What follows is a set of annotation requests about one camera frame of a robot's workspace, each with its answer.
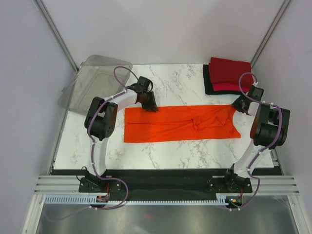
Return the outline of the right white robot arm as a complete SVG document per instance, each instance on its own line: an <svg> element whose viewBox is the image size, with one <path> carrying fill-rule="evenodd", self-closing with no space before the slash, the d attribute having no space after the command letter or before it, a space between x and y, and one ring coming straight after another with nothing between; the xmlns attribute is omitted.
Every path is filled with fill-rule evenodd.
<svg viewBox="0 0 312 234"><path fill-rule="evenodd" d="M252 85L248 93L235 100L233 107L245 114L253 115L251 142L243 156L226 171L223 186L229 192L236 191L241 181L252 177L253 170L262 158L287 138L291 112L273 104L261 102L264 90Z"/></svg>

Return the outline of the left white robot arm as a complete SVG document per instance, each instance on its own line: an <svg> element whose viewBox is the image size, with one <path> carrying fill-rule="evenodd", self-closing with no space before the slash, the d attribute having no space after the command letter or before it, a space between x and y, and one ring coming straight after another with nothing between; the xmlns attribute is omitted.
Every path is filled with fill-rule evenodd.
<svg viewBox="0 0 312 234"><path fill-rule="evenodd" d="M101 175L106 171L108 138L114 132L118 112L136 103L140 103L145 111L157 112L153 87L151 80L139 77L136 83L127 86L124 91L107 98L93 98L84 126L91 142L91 158L87 170L94 175L90 186L95 191L101 192L107 186L106 178Z"/></svg>

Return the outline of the orange t shirt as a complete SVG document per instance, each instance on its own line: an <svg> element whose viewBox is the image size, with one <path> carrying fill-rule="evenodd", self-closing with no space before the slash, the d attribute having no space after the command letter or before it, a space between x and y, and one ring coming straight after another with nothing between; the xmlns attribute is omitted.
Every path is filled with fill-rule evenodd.
<svg viewBox="0 0 312 234"><path fill-rule="evenodd" d="M241 134L233 124L235 109L230 105L159 107L158 112L125 109L124 142L232 139Z"/></svg>

